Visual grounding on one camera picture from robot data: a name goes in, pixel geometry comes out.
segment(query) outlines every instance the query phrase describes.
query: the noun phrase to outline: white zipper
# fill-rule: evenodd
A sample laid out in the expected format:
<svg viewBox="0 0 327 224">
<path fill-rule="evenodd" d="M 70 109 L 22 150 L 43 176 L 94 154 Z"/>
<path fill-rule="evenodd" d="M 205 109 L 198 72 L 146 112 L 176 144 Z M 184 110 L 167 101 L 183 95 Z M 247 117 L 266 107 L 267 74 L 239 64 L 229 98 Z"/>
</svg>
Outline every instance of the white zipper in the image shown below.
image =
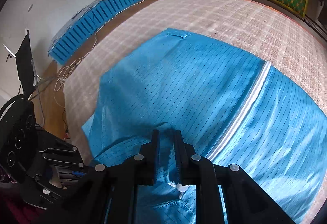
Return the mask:
<svg viewBox="0 0 327 224">
<path fill-rule="evenodd" d="M 227 127 L 223 135 L 220 137 L 218 142 L 211 148 L 209 154 L 207 155 L 207 159 L 212 161 L 219 152 L 225 147 L 225 145 L 229 142 L 229 140 L 232 138 L 233 134 L 236 132 L 238 127 L 240 126 L 241 122 L 243 121 L 244 117 L 250 110 L 253 102 L 257 99 L 259 92 L 261 91 L 261 88 L 264 84 L 264 81 L 268 75 L 269 69 L 270 69 L 271 63 L 269 61 L 265 61 L 264 66 L 262 67 L 258 77 L 256 78 L 256 81 L 254 82 L 253 86 L 251 87 L 251 90 L 246 97 L 243 105 L 238 110 L 236 116 L 231 121 L 230 125 Z"/>
</svg>

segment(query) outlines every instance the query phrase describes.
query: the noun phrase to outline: blue garment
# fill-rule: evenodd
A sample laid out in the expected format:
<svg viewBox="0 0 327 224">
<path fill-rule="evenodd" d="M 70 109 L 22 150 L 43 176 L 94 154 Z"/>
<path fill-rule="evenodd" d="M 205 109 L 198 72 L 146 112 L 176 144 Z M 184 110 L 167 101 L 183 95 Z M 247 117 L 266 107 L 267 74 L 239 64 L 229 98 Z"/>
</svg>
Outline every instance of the blue garment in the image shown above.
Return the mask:
<svg viewBox="0 0 327 224">
<path fill-rule="evenodd" d="M 83 125 L 95 160 L 122 163 L 161 131 L 155 186 L 140 186 L 137 223 L 195 223 L 193 186 L 180 197 L 172 135 L 207 156 L 230 127 L 264 66 L 251 53 L 203 35 L 166 29 L 100 79 Z M 239 164 L 299 223 L 326 171 L 327 119 L 293 81 L 271 67 L 258 97 L 213 163 Z"/>
</svg>

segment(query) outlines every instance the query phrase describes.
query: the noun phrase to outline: beige plaid blanket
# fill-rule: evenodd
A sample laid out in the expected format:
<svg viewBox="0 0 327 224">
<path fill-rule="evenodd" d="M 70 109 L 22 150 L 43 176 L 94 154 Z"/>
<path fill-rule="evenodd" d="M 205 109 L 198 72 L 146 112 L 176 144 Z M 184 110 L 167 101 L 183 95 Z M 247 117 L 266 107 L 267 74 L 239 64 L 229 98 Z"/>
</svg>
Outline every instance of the beige plaid blanket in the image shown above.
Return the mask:
<svg viewBox="0 0 327 224">
<path fill-rule="evenodd" d="M 166 28 L 203 34 L 270 61 L 327 113 L 327 49 L 295 21 L 250 0 L 160 0 L 107 35 L 65 82 L 70 136 L 86 163 L 91 155 L 81 126 L 95 110 L 100 76 Z M 312 220 L 326 197 L 325 177 L 303 223 Z"/>
</svg>

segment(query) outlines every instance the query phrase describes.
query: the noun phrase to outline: camera lens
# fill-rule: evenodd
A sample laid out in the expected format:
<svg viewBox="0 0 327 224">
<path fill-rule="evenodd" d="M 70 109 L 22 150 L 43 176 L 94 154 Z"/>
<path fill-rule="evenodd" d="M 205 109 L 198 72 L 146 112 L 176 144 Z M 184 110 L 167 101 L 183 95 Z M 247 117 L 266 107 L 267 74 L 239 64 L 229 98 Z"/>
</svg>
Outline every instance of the camera lens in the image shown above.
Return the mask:
<svg viewBox="0 0 327 224">
<path fill-rule="evenodd" d="M 13 152 L 13 151 L 9 152 L 8 157 L 7 157 L 8 166 L 11 168 L 15 164 L 15 161 L 16 161 L 15 152 Z"/>
<path fill-rule="evenodd" d="M 34 118 L 32 115 L 30 115 L 29 117 L 27 117 L 27 120 L 26 120 L 26 128 L 30 129 L 33 124 L 34 124 Z"/>
<path fill-rule="evenodd" d="M 15 136 L 15 147 L 17 149 L 20 149 L 22 147 L 24 137 L 25 137 L 24 130 L 20 129 Z"/>
</svg>

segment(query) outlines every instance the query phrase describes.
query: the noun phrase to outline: silver screw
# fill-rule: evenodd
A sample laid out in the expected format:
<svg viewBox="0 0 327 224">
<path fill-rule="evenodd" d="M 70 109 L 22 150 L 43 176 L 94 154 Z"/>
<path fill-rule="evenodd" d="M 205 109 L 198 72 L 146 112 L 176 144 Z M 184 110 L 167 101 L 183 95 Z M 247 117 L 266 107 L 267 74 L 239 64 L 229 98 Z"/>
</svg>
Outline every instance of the silver screw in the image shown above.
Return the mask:
<svg viewBox="0 0 327 224">
<path fill-rule="evenodd" d="M 201 160 L 202 159 L 202 157 L 200 156 L 200 155 L 198 155 L 198 154 L 194 154 L 194 155 L 192 155 L 192 160 L 194 160 L 194 161 L 199 161 L 199 160 Z"/>
<path fill-rule="evenodd" d="M 106 168 L 105 165 L 103 165 L 103 164 L 98 164 L 98 165 L 96 165 L 95 170 L 96 170 L 96 171 L 103 171 L 105 168 Z"/>
<path fill-rule="evenodd" d="M 232 165 L 229 166 L 229 168 L 232 171 L 238 171 L 240 169 L 240 167 L 237 164 L 232 164 Z"/>
<path fill-rule="evenodd" d="M 135 160 L 143 160 L 143 159 L 144 159 L 144 156 L 143 156 L 142 154 L 136 154 L 136 155 L 134 156 L 134 159 L 135 159 Z"/>
</svg>

